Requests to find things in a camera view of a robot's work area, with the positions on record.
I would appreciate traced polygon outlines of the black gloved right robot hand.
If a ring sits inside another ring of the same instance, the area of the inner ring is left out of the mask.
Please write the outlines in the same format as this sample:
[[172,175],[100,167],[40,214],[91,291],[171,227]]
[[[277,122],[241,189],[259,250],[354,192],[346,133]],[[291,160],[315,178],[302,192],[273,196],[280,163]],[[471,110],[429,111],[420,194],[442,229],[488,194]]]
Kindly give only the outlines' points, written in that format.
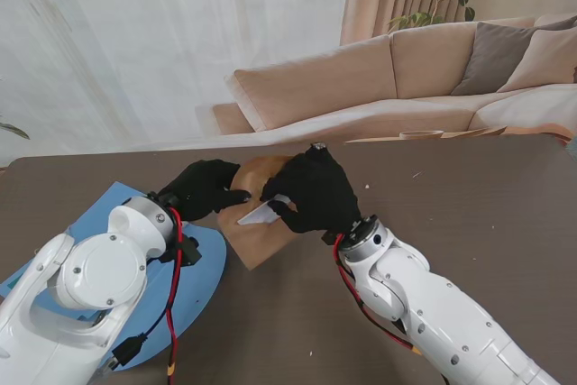
[[343,167],[322,143],[285,163],[263,187],[261,201],[297,234],[348,234],[362,220]]

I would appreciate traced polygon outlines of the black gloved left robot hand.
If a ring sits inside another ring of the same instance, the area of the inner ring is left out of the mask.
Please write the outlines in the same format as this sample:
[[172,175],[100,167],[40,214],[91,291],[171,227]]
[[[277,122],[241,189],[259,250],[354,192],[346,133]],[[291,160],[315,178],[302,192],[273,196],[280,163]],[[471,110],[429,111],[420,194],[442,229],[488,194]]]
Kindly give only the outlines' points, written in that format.
[[158,193],[159,200],[188,222],[246,203],[251,193],[231,187],[239,168],[239,164],[224,160],[198,160]]

